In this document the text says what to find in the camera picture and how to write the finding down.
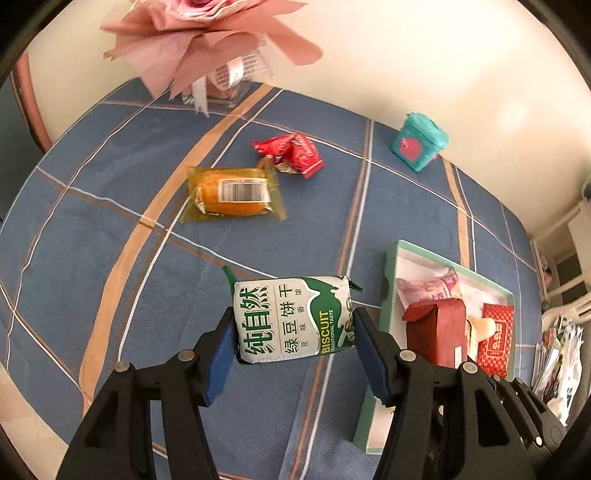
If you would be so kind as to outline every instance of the open gift box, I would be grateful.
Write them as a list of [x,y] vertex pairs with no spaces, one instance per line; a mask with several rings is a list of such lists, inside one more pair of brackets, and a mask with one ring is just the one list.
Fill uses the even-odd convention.
[[[407,347],[407,325],[402,321],[405,310],[396,292],[396,278],[408,281],[430,280],[445,275],[449,272],[450,267],[455,269],[460,281],[466,315],[481,317],[482,306],[485,303],[510,306],[515,304],[513,294],[509,290],[488,278],[429,250],[400,240],[386,253],[384,287],[382,289],[384,293],[378,323],[378,328],[383,332],[389,332],[400,348]],[[507,380],[513,379],[515,329],[513,329],[512,335]],[[394,408],[384,407],[368,388],[353,444],[365,453],[381,454],[393,415]]]

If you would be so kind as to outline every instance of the white wall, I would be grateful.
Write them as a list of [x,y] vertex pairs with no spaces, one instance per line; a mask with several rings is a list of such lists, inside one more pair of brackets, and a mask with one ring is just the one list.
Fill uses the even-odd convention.
[[[53,138],[132,75],[102,60],[112,37],[98,26],[113,4],[128,7],[74,0],[31,45]],[[395,128],[407,112],[426,113],[450,135],[445,156],[529,231],[576,202],[591,169],[591,92],[517,0],[310,0],[282,20],[324,57],[296,68],[270,47],[270,83]]]

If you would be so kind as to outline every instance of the orange snack package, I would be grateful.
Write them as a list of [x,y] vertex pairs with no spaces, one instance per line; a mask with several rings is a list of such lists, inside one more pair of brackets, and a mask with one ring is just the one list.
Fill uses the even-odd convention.
[[181,221],[266,213],[281,220],[287,217],[269,161],[257,168],[189,168],[187,185],[191,201]]

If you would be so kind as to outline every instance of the red candy wrapper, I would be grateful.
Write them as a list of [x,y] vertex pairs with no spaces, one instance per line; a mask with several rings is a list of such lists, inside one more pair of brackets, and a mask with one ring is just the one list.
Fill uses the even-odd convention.
[[262,155],[273,157],[275,168],[286,173],[301,173],[309,179],[324,166],[316,146],[301,133],[282,135],[252,146]]

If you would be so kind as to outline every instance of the pink flower bouquet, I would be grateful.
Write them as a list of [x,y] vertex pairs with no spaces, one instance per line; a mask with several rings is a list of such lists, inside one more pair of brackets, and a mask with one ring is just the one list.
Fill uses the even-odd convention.
[[205,75],[256,50],[264,38],[295,65],[318,61],[322,50],[275,18],[305,4],[291,0],[138,0],[119,21],[105,58],[124,57],[153,97],[171,98]]

